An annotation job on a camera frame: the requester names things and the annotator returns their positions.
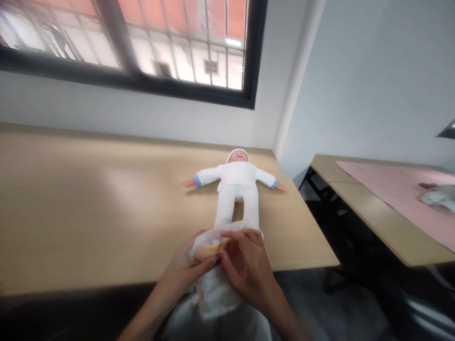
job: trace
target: wooden table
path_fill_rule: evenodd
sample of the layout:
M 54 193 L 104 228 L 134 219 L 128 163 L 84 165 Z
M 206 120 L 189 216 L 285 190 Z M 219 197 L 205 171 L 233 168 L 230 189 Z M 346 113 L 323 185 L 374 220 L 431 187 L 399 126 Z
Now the wooden table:
M 368 188 L 342 170 L 335 163 L 336 161 L 423 167 L 445 173 L 450 173 L 450 171 L 437 166 L 327 155 L 316 155 L 311 163 L 314 171 L 329 184 L 406 266 L 413 267 L 455 261 L 455 253 L 435 241 L 395 209 L 384 203 Z
M 214 223 L 217 184 L 182 181 L 232 149 L 0 124 L 0 294 L 157 281 L 177 247 Z M 247 151 L 288 189 L 258 184 L 273 270 L 338 265 L 272 151 Z

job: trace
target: white knit hat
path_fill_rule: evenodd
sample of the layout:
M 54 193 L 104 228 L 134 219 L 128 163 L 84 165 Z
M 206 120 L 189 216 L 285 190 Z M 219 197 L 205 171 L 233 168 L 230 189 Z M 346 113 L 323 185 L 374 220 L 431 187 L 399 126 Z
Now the white knit hat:
M 238 151 L 244 152 L 244 153 L 246 154 L 246 158 L 248 159 L 248 162 L 250 162 L 250 156 L 248 155 L 248 153 L 246 152 L 246 150 L 237 148 L 237 149 L 234 149 L 233 151 L 231 151 L 231 153 L 230 153 L 229 156 L 227 157 L 226 163 L 229 162 L 229 160 L 231 159 L 232 154 L 234 154 L 235 152 L 238 152 Z

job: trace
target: doll leg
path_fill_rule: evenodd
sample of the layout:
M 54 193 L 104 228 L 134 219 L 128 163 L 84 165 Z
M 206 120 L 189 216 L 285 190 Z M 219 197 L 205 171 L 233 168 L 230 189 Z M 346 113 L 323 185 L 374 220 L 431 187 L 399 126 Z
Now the doll leg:
M 259 230 L 259 195 L 257 187 L 248 187 L 243 192 L 243 220 L 247 221 L 251 228 Z
M 219 190 L 217 216 L 215 218 L 214 228 L 224 226 L 232 222 L 237 193 L 237 185 L 225 185 Z

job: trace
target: doll head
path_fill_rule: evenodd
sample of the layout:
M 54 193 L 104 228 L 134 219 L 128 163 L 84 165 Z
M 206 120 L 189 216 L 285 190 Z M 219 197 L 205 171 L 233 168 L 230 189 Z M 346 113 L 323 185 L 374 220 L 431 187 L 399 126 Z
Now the doll head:
M 248 156 L 248 153 L 243 149 L 234 149 L 227 157 L 226 163 L 231 163 L 235 161 L 250 162 L 250 157 Z

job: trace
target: doll hand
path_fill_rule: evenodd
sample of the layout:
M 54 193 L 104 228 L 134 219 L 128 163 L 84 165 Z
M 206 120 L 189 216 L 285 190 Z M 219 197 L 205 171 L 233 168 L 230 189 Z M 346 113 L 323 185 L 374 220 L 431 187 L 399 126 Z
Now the doll hand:
M 191 178 L 190 180 L 185 180 L 185 181 L 183 182 L 183 185 L 184 185 L 186 188 L 194 187 L 194 186 L 196 186 L 196 181 L 194 181 L 194 178 Z
M 285 191 L 286 187 L 282 183 L 278 182 L 278 185 L 276 185 L 275 189 Z
M 420 183 L 419 186 L 423 187 L 423 188 L 434 188 L 434 187 L 437 187 L 437 184 L 427 184 L 427 183 Z

